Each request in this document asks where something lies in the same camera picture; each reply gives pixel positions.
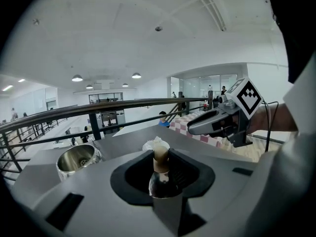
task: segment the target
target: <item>handrail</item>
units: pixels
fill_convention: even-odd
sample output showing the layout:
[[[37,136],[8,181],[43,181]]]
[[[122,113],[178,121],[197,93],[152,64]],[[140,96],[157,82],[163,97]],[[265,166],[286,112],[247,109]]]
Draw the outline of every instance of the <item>handrail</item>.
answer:
[[[64,107],[46,112],[33,114],[24,118],[14,120],[0,126],[0,133],[16,130],[25,126],[43,123],[56,119],[75,117],[100,111],[115,111],[118,108],[129,109],[142,106],[152,106],[160,104],[176,104],[183,102],[204,101],[206,98],[153,98],[144,100],[127,100],[117,102],[104,102],[98,104],[88,104],[82,106]]]

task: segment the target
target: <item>gray countertop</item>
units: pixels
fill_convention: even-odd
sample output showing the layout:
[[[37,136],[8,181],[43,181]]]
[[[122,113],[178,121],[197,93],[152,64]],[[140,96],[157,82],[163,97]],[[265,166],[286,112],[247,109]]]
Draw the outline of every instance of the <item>gray countertop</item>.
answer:
[[[193,154],[251,161],[249,158],[221,150],[158,125],[116,137],[106,135],[104,139],[95,141],[95,144],[100,148],[105,160],[110,160],[142,151],[143,145],[147,141],[153,140],[156,136],[166,141],[172,148],[186,150]],[[60,148],[39,151],[19,175],[11,190],[13,196],[19,202],[32,208],[43,194],[60,183],[56,170],[56,162],[67,149]]]

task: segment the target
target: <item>floor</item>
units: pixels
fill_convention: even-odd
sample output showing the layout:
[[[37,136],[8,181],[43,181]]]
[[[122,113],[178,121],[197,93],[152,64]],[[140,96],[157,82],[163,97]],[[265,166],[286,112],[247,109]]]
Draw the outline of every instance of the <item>floor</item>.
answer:
[[[222,140],[222,146],[221,149],[227,150],[229,152],[232,152],[234,154],[238,154],[241,156],[246,156],[248,158],[251,158],[253,162],[258,162],[260,156],[264,153],[266,148],[266,141],[253,138],[248,136],[247,137],[250,141],[253,142],[253,144],[240,147],[240,148],[234,148],[233,145],[225,138]],[[269,151],[276,151],[281,146],[279,143],[271,142],[269,143]]]

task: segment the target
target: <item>black slot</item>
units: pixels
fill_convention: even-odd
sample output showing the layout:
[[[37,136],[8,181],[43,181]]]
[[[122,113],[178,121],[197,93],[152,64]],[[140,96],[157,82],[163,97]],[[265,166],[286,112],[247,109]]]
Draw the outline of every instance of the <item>black slot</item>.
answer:
[[[46,218],[46,221],[63,231],[83,198],[82,195],[69,193]]]
[[[233,172],[236,172],[245,176],[251,176],[253,171],[249,169],[245,169],[245,168],[234,168]]]

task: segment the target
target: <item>metal cup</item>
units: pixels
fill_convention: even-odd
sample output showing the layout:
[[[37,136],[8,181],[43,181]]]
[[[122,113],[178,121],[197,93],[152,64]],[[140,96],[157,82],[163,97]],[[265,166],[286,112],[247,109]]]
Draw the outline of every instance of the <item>metal cup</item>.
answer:
[[[59,157],[56,167],[60,180],[64,181],[78,170],[100,161],[102,161],[101,153],[96,147],[82,144],[65,151]]]

